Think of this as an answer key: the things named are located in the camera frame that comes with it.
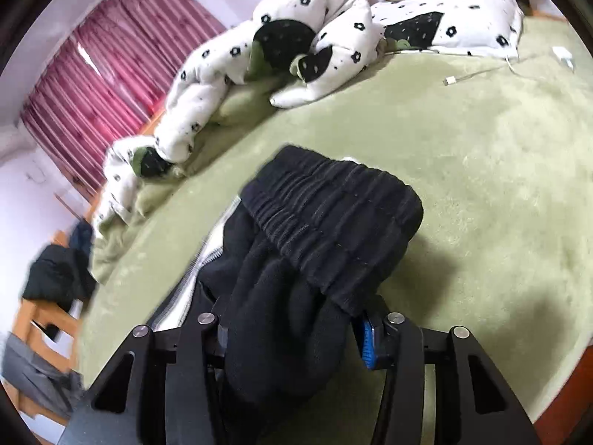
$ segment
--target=dark blue cloth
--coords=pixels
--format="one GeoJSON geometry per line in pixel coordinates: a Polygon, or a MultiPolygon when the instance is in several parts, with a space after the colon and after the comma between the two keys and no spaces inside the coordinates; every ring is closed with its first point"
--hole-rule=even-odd
{"type": "Polygon", "coordinates": [[[86,220],[81,219],[78,221],[78,224],[76,224],[76,227],[72,230],[72,234],[70,234],[68,247],[82,251],[82,253],[87,256],[87,259],[89,259],[91,256],[92,240],[93,227],[88,224],[86,220]]]}

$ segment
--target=green fuzzy blanket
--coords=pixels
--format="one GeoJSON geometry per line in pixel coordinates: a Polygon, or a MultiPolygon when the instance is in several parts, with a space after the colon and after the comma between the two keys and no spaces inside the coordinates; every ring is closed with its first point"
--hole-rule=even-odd
{"type": "MultiPolygon", "coordinates": [[[[494,59],[388,57],[336,93],[242,132],[112,262],[79,338],[85,383],[175,285],[241,186],[292,142],[414,187],[425,218],[381,294],[421,326],[468,327],[535,419],[593,329],[593,60],[567,23],[552,20],[527,18],[519,50],[535,56],[514,65],[522,76],[494,59]],[[552,45],[573,53],[575,73],[552,45]]],[[[368,443],[382,379],[351,342],[327,388],[266,443],[368,443]]],[[[430,390],[426,403],[429,424],[430,390]]]]}

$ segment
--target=grey cloth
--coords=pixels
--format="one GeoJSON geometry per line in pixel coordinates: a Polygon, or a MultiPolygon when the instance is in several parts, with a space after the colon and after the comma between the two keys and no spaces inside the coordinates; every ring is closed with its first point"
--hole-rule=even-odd
{"type": "Polygon", "coordinates": [[[6,342],[2,376],[26,397],[64,418],[70,418],[83,393],[80,374],[62,373],[12,333],[6,342]]]}

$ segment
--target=black flower pattern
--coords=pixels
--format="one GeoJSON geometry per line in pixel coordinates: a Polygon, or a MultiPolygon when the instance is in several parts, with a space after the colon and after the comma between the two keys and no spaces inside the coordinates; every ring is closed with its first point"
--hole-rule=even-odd
{"type": "Polygon", "coordinates": [[[496,41],[501,47],[509,46],[508,40],[505,37],[503,37],[502,35],[498,35],[498,37],[496,37],[496,41]]]}

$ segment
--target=blue component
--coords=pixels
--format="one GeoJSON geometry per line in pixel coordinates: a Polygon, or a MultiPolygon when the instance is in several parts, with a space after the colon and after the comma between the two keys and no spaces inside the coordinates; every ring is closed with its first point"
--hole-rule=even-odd
{"type": "Polygon", "coordinates": [[[375,355],[375,347],[372,340],[372,327],[369,321],[363,320],[364,326],[364,342],[362,344],[361,358],[365,366],[369,370],[375,369],[375,363],[377,362],[377,356],[375,355]]]}

